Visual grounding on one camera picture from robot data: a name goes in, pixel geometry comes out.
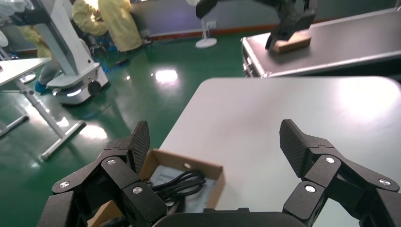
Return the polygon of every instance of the black cable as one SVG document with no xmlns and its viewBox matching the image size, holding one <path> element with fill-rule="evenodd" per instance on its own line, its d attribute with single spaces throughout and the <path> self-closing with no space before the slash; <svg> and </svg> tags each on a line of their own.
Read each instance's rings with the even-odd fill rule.
<svg viewBox="0 0 401 227">
<path fill-rule="evenodd" d="M 199 192 L 206 180 L 205 175 L 200 170 L 193 169 L 180 174 L 167 183 L 155 186 L 152 186 L 152 182 L 149 180 L 146 183 L 164 202 L 175 202 L 178 198 Z"/>
</svg>

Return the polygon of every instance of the metal screw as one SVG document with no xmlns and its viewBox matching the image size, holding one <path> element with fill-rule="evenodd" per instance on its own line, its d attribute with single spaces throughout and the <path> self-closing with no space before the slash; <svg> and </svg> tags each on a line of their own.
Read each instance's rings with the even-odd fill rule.
<svg viewBox="0 0 401 227">
<path fill-rule="evenodd" d="M 141 193 L 143 191 L 143 189 L 141 188 L 141 187 L 135 187 L 133 190 L 132 190 L 132 192 L 134 193 L 134 194 L 139 194 L 139 193 Z"/>
<path fill-rule="evenodd" d="M 305 190 L 307 190 L 308 192 L 311 192 L 311 193 L 314 193 L 316 191 L 316 189 L 310 185 L 305 186 Z"/>
<path fill-rule="evenodd" d="M 59 188 L 65 188 L 65 187 L 67 187 L 69 184 L 70 184 L 69 181 L 64 181 L 64 182 L 62 182 L 62 183 L 59 185 Z"/>
<path fill-rule="evenodd" d="M 332 159 L 331 157 L 327 157 L 326 161 L 328 161 L 329 163 L 334 163 L 335 162 L 334 159 Z"/>
<path fill-rule="evenodd" d="M 115 163 L 115 160 L 114 160 L 114 159 L 110 159 L 110 160 L 107 161 L 107 164 L 108 164 L 108 165 L 112 165 L 112 164 L 114 164 L 114 163 Z"/>
<path fill-rule="evenodd" d="M 384 186 L 390 186 L 391 185 L 391 183 L 388 180 L 385 180 L 385 179 L 379 179 L 379 182 Z"/>
</svg>

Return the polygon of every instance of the table leg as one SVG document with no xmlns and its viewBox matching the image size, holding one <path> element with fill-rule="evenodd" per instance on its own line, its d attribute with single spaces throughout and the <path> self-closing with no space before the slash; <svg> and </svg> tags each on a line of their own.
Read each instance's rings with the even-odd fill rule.
<svg viewBox="0 0 401 227">
<path fill-rule="evenodd" d="M 16 119 L 9 125 L 5 125 L 3 122 L 0 122 L 0 137 L 4 136 L 5 134 L 7 134 L 7 132 L 13 130 L 14 128 L 19 126 L 22 122 L 25 122 L 28 119 L 29 119 L 29 117 L 25 115 L 25 116 L 22 116 L 22 117 Z"/>
<path fill-rule="evenodd" d="M 45 119 L 53 131 L 57 134 L 59 139 L 51 145 L 42 155 L 42 159 L 46 160 L 50 155 L 52 155 L 61 144 L 68 140 L 74 132 L 81 129 L 81 126 L 85 123 L 83 121 L 78 121 L 74 124 L 66 133 L 64 133 L 61 128 L 57 125 L 57 122 L 46 112 L 46 109 L 39 102 L 39 100 L 34 96 L 34 91 L 25 86 L 19 79 L 16 79 L 15 84 L 21 90 L 22 94 L 29 100 L 33 107 L 39 112 L 39 114 Z"/>
</svg>

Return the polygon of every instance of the white table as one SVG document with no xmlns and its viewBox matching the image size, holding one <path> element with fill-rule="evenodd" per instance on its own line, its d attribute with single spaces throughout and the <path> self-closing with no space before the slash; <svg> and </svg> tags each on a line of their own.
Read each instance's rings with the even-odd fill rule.
<svg viewBox="0 0 401 227">
<path fill-rule="evenodd" d="M 2 61 L 10 61 L 11 60 L 9 55 L 3 50 L 2 47 L 0 47 L 0 60 L 2 60 Z M 22 83 L 26 84 L 26 83 L 31 82 L 35 78 L 36 78 L 36 74 L 34 72 L 28 72 L 26 75 L 21 76 L 19 79 Z"/>
<path fill-rule="evenodd" d="M 50 60 L 51 58 L 34 58 L 13 61 L 0 61 L 0 66 L 3 68 L 3 70 L 0 72 L 0 91 L 17 91 L 23 94 L 59 137 L 59 139 L 41 155 L 43 159 L 47 159 L 61 144 L 63 144 L 70 136 L 72 136 L 74 132 L 76 132 L 78 129 L 81 129 L 81 126 L 85 124 L 83 121 L 78 121 L 66 133 L 64 133 L 62 129 L 57 125 L 57 122 L 50 116 L 50 114 L 46 112 L 46 109 L 34 96 L 34 91 L 25 86 L 19 80 L 22 75 L 36 69 L 37 67 L 45 64 Z M 0 136 L 14 129 L 16 126 L 27 119 L 27 116 L 22 116 L 8 126 L 6 126 L 4 123 L 0 123 L 0 127 L 3 127 L 0 128 Z"/>
<path fill-rule="evenodd" d="M 400 116 L 400 86 L 380 77 L 209 79 L 160 149 L 224 166 L 218 210 L 282 211 L 300 182 L 279 146 L 283 119 L 401 184 Z M 314 227 L 339 226 L 358 223 L 329 200 Z"/>
</svg>

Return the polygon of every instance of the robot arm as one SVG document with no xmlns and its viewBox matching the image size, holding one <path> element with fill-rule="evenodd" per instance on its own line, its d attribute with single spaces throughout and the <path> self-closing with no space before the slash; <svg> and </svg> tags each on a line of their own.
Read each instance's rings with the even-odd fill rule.
<svg viewBox="0 0 401 227">
<path fill-rule="evenodd" d="M 219 0 L 201 0 L 196 6 L 196 16 L 203 18 Z M 273 7 L 280 18 L 266 43 L 266 49 L 271 50 L 278 40 L 289 40 L 296 31 L 308 29 L 317 14 L 317 0 L 304 0 L 304 11 L 298 13 L 295 8 L 296 0 L 254 0 Z"/>
</svg>

